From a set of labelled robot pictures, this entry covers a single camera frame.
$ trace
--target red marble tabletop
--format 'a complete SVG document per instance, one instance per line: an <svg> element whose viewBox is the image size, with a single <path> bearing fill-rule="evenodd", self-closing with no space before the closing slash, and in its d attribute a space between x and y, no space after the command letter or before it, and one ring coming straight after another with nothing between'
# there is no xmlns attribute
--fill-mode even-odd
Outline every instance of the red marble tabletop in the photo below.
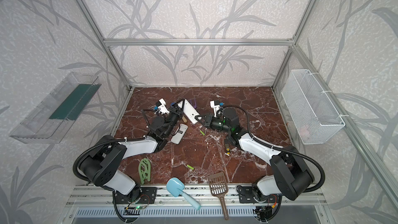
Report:
<svg viewBox="0 0 398 224"><path fill-rule="evenodd" d="M251 132L257 137L276 145L291 144L270 87L136 87L115 137L145 135L148 129L141 109L153 108L161 98L167 106L182 98L195 98L199 114L213 111L210 107L212 100L238 105L251 114ZM236 112L246 129L246 115L239 109ZM153 116L148 112L150 122ZM264 175L273 174L269 165L251 153L231 147L230 156L226 155L225 133L206 129L200 123L193 125L189 120L186 125L188 129L179 144L168 142L160 152L128 157L122 161L119 170L140 183L138 164L146 157L151 162L151 181L145 184L166 184L171 177L177 177L186 184L207 183L208 175L221 171L225 172L229 183L253 183Z"/></svg>

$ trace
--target brown litter scoop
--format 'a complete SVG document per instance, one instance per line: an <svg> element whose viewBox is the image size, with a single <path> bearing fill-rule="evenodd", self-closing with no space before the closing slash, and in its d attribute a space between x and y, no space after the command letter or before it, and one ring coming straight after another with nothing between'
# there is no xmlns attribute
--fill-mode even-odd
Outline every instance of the brown litter scoop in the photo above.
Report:
<svg viewBox="0 0 398 224"><path fill-rule="evenodd" d="M224 172L209 175L207 176L207 180L209 181L211 195L220 199L222 212L224 213L224 219L228 220L229 216L226 210L224 199L225 194L228 192L228 185L226 184Z"/></svg>

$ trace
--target wooden handle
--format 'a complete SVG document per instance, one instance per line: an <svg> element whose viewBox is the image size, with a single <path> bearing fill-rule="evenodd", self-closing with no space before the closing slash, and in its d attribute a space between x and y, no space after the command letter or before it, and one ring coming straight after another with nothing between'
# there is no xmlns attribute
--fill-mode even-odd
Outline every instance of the wooden handle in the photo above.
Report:
<svg viewBox="0 0 398 224"><path fill-rule="evenodd" d="M228 211L227 211L226 206L225 206L225 199L224 199L223 195L220 196L220 202L221 202L222 212L224 213L224 219L228 220L229 216L228 216Z"/></svg>

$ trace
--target floral wallpaper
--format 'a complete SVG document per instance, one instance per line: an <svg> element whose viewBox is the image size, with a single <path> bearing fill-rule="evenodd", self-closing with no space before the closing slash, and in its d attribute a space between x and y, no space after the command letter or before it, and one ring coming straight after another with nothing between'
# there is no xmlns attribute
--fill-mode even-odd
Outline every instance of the floral wallpaper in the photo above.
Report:
<svg viewBox="0 0 398 224"><path fill-rule="evenodd" d="M105 38L287 39L295 33L309 0L85 1ZM147 86L271 85L270 75L277 73L286 50L112 47L131 84Z"/></svg>
<svg viewBox="0 0 398 224"><path fill-rule="evenodd" d="M124 85L73 0L0 0L0 222L55 223L76 184L76 157L109 133ZM11 137L70 72L102 86L59 144Z"/></svg>
<svg viewBox="0 0 398 224"><path fill-rule="evenodd" d="M340 100L387 168L396 168L398 5L396 0L320 0L298 45ZM304 146L280 92L292 57L276 87L296 146L322 164L322 187L336 223L398 223L371 171L341 130L325 144Z"/></svg>

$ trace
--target white wire mesh basket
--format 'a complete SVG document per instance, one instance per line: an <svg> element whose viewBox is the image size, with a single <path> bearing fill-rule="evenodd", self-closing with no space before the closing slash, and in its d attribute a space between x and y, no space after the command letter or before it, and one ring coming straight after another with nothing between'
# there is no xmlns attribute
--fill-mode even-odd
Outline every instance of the white wire mesh basket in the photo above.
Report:
<svg viewBox="0 0 398 224"><path fill-rule="evenodd" d="M291 70L282 96L303 144L323 144L346 125L308 69Z"/></svg>

